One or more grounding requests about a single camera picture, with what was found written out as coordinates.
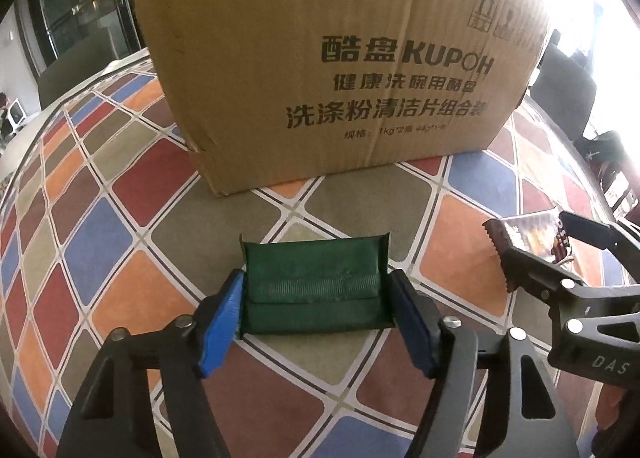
tablecloth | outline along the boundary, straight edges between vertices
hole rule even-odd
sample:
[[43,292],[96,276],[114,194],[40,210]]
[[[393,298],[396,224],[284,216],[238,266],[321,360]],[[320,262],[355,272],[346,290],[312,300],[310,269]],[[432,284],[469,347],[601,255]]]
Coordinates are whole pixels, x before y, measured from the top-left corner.
[[[391,232],[390,266],[443,314],[478,330],[520,326],[544,357],[545,308],[522,290],[507,294],[481,225],[555,205],[605,213],[527,102],[483,152],[216,198],[190,164],[150,59],[85,88],[44,127],[0,212],[0,398],[18,429],[53,458],[110,330],[157,330],[193,311],[242,265],[240,234],[288,242]],[[628,282],[608,252],[578,242],[575,251],[590,285]],[[549,372],[578,436],[594,383]],[[176,456],[158,372],[149,380],[159,441]],[[391,329],[247,336],[204,387],[234,458],[376,458],[404,456],[432,383]],[[460,456],[474,448],[485,387],[478,372]]]

colorful checkered tablecloth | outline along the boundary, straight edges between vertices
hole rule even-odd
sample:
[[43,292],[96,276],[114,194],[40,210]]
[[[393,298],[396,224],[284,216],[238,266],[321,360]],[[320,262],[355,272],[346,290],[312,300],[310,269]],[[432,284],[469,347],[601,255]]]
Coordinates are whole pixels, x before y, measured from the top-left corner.
[[[51,117],[1,210],[0,397],[27,442],[53,458],[70,405],[117,326],[157,330],[194,310],[254,242],[391,232],[390,265],[478,330],[523,327],[544,356],[550,322],[506,293],[482,223],[558,204],[592,217],[597,191],[530,106],[487,151],[311,178],[215,198],[190,164],[144,59],[85,88]],[[628,277],[576,243],[593,286]],[[576,436],[594,384],[549,368]],[[159,441],[176,456],[158,372],[149,372]],[[432,383],[396,330],[247,336],[204,381],[234,458],[402,457]],[[477,373],[461,456],[478,434]]]

brown cardboard box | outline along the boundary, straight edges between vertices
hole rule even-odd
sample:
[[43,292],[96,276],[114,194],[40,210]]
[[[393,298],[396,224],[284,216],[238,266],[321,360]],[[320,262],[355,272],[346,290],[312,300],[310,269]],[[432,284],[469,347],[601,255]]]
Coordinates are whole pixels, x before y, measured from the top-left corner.
[[135,0],[217,194],[486,148],[545,44],[540,0]]

bolt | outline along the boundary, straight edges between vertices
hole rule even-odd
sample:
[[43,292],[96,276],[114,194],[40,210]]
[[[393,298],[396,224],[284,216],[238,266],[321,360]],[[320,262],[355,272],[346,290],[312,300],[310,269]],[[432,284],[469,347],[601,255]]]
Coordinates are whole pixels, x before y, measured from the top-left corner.
[[178,328],[187,328],[193,324],[193,317],[187,314],[179,315],[175,318],[175,325]]
[[447,328],[460,328],[462,326],[462,321],[454,315],[444,316],[442,322]]
[[579,319],[569,319],[566,322],[566,329],[571,333],[580,333],[582,331],[582,323]]
[[109,339],[111,339],[112,341],[121,341],[124,339],[124,337],[127,337],[129,335],[129,330],[121,326],[119,328],[114,328],[113,330],[111,330],[111,333],[109,333]]
[[527,333],[522,328],[518,328],[517,326],[514,326],[509,330],[509,335],[517,341],[523,341],[527,338]]

chair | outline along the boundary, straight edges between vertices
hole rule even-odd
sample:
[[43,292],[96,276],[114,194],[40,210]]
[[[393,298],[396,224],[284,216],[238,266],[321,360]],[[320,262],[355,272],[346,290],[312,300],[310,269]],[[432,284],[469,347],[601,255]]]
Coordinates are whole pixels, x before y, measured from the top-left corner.
[[38,79],[41,108],[46,108],[117,58],[113,39],[106,28],[99,28],[76,43],[41,73]]
[[586,70],[549,44],[531,97],[570,141],[581,138],[596,98],[596,83]]

